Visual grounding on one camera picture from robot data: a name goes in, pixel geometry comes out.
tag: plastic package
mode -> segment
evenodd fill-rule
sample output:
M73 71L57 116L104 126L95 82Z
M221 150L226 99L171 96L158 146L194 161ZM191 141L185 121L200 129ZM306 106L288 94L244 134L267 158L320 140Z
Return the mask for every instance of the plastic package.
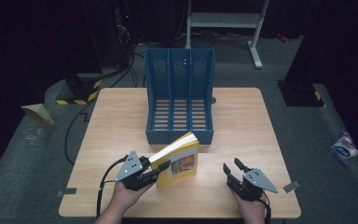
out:
M358 149L347 132L343 132L342 136L338 138L330 149L332 153L342 161L347 161L348 159L358 155Z

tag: plastic organizer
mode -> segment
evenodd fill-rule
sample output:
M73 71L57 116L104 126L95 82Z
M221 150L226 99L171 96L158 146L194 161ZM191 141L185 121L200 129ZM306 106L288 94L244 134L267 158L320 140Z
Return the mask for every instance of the plastic organizer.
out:
M202 145L213 138L212 49L149 49L145 55L150 145L168 145L192 132Z

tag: white metal stand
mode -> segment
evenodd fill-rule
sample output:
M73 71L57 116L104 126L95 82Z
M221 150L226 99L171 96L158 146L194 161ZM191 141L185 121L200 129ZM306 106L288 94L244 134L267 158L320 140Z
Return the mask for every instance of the white metal stand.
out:
M263 64L258 56L255 45L266 17L269 0L264 0L260 13L209 13L191 12L191 0L188 0L186 48L191 48L191 27L229 27L254 28L253 40L248 41L249 50L255 62L255 67L261 69Z

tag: yellow and black hazard tape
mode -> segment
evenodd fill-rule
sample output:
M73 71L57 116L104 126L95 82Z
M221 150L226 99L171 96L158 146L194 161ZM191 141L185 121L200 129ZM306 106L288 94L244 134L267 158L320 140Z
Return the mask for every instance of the yellow and black hazard tape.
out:
M57 99L56 102L58 105L86 105L90 104L92 101L95 100L97 96L97 92L99 87L101 86L101 80L98 80L94 83L92 88L92 92L90 93L87 100L85 99Z

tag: table top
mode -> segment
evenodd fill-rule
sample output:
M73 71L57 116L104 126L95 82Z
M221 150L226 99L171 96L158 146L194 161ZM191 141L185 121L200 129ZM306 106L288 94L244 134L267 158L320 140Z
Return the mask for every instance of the table top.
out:
M249 168L260 168L279 190L266 191L272 217L295 218L301 210L296 193L282 188L291 183L262 94L256 88L213 88L213 141L201 145L196 175L158 189L153 186L125 217L241 217L223 172L223 163L239 180L234 164L240 159ZM64 217L95 217L97 193L107 168L135 149L138 156L150 157L164 148L148 145L145 88L117 88L100 91L89 127L77 155L60 214ZM106 178L113 180L121 165ZM114 183L103 191L102 211L107 206Z

